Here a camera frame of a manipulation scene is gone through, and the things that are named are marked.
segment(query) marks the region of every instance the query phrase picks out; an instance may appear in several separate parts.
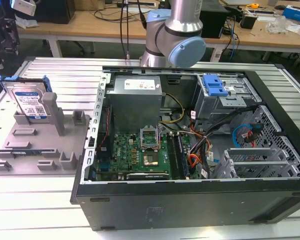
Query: white label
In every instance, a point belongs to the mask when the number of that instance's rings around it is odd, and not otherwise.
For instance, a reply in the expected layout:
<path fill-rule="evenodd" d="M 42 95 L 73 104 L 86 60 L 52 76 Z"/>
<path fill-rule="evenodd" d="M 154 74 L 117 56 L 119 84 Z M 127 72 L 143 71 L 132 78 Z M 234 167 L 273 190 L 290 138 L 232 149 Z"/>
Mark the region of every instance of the white label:
<path fill-rule="evenodd" d="M 13 151 L 12 154 L 26 155 L 24 151 Z"/>
<path fill-rule="evenodd" d="M 227 90 L 227 91 L 234 91 L 235 90 L 235 88 L 233 86 L 225 86 L 224 89 Z"/>
<path fill-rule="evenodd" d="M 194 15 L 199 15 L 201 13 L 201 6 L 203 0 L 197 0 L 194 10 Z"/>
<path fill-rule="evenodd" d="M 196 111 L 191 111 L 191 119 L 196 120 Z"/>
<path fill-rule="evenodd" d="M 125 90 L 155 90 L 155 80 L 150 79 L 127 79 L 124 81 Z"/>
<path fill-rule="evenodd" d="M 207 179 L 208 178 L 208 173 L 202 168 L 202 170 L 201 170 L 201 175 L 205 178 L 205 179 Z"/>
<path fill-rule="evenodd" d="M 26 116 L 36 119 L 47 116 L 44 106 L 39 102 L 40 96 L 37 92 L 16 92 L 14 95 Z"/>

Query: floor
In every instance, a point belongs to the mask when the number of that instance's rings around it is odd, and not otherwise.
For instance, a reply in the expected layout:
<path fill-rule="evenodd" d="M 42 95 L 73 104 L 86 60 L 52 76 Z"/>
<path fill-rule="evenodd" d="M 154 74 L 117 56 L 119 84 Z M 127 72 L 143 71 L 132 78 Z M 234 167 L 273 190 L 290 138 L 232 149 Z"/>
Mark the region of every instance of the floor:
<path fill-rule="evenodd" d="M 90 43 L 82 42 L 82 45 L 86 49 L 84 56 L 80 55 L 80 49 L 72 41 L 60 41 L 60 47 L 65 58 L 103 58 L 103 59 L 120 59 L 123 58 L 123 50 L 118 43 L 98 42 L 95 43 L 95 53 L 90 53 Z M 208 48 L 202 61 L 208 62 L 212 55 L 212 48 Z M 27 56 L 36 57 L 51 57 L 49 45 L 43 43 L 42 40 L 36 39 L 21 39 L 20 46 L 18 48 L 19 56 L 11 56 L 6 61 L 5 68 L 0 70 L 0 75 L 11 76 L 19 68 L 21 63 Z M 138 59 L 144 52 L 144 45 L 131 44 L 130 56 L 131 59 Z M 264 64 L 262 56 L 263 51 L 245 51 L 237 50 L 234 57 L 230 60 L 230 50 L 226 50 L 221 56 L 221 62 L 232 63 L 255 63 Z M 295 64 L 294 59 L 287 59 L 289 53 L 272 53 L 268 63 L 270 64 L 282 64 L 292 76 L 300 83 L 300 64 Z"/>

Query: cardboard box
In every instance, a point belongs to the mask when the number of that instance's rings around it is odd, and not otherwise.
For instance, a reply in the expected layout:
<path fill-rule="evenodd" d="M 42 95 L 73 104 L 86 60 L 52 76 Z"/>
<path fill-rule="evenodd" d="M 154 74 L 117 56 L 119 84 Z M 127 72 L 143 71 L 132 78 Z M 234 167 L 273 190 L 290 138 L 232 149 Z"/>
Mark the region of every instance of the cardboard box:
<path fill-rule="evenodd" d="M 105 0 L 74 0 L 75 10 L 97 11 L 105 9 Z"/>
<path fill-rule="evenodd" d="M 288 5 L 285 8 L 282 15 L 287 19 L 293 19 L 300 22 L 300 9 L 293 8 L 291 5 Z"/>

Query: hard drive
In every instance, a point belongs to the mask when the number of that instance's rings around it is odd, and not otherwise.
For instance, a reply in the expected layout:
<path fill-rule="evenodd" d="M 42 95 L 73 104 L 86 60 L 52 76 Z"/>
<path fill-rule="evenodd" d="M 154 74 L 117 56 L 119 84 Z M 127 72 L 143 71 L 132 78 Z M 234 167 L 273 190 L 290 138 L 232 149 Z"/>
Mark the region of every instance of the hard drive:
<path fill-rule="evenodd" d="M 46 119 L 50 115 L 42 102 L 43 95 L 52 92 L 46 76 L 42 79 L 0 76 L 0 84 L 17 103 L 18 114 L 26 115 L 29 119 Z"/>

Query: motherboard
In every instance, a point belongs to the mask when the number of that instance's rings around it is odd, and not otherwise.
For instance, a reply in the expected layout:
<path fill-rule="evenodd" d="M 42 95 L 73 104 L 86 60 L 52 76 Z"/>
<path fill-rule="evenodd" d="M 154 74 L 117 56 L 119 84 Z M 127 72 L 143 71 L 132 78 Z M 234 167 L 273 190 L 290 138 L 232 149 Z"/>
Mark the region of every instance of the motherboard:
<path fill-rule="evenodd" d="M 197 179 L 196 170 L 189 172 L 187 157 L 192 147 L 189 136 L 158 134 L 154 129 L 143 128 L 134 134 L 116 133 L 110 160 L 99 159 L 95 166 L 97 176 L 119 181 Z"/>

